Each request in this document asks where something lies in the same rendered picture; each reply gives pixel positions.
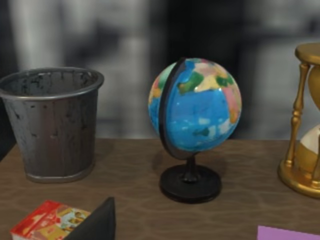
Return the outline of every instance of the blue ocean on globe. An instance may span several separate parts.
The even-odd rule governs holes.
[[[168,93],[166,133],[176,148],[188,152],[212,149],[235,130],[241,115],[241,95],[233,77],[220,65],[189,58]],[[148,112],[159,134],[162,90],[175,63],[154,81]]]

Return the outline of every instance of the purple object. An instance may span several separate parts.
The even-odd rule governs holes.
[[[267,226],[258,226],[257,240],[320,240],[320,236]]]

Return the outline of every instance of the bucket rim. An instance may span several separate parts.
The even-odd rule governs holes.
[[[9,74],[0,79],[0,86],[1,83],[8,81],[10,79],[22,78],[27,77],[28,75],[32,74],[41,74],[41,73],[55,73],[55,72],[87,72],[97,75],[97,80],[95,83],[91,84],[90,86],[83,87],[77,90],[62,92],[62,93],[55,93],[55,94],[47,94],[47,95],[39,95],[39,96],[32,96],[32,95],[21,95],[21,94],[14,94],[9,91],[5,91],[0,88],[0,98],[4,100],[11,100],[11,101],[54,101],[60,99],[67,99],[67,98],[74,98],[79,95],[87,94],[91,91],[99,89],[105,81],[105,77],[102,73],[96,70],[92,70],[89,68],[82,68],[82,67],[41,67],[41,68],[34,68],[30,70],[22,70],[12,74]]]

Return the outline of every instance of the globe stem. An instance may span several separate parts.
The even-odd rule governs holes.
[[[199,180],[199,173],[197,170],[197,165],[196,165],[196,159],[194,156],[189,157],[186,160],[186,165],[185,165],[185,172],[182,175],[182,180],[185,183],[196,183]]]

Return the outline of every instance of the trash can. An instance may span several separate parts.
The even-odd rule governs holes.
[[[29,180],[66,183],[91,172],[103,82],[101,73],[73,67],[22,71],[0,80]]]

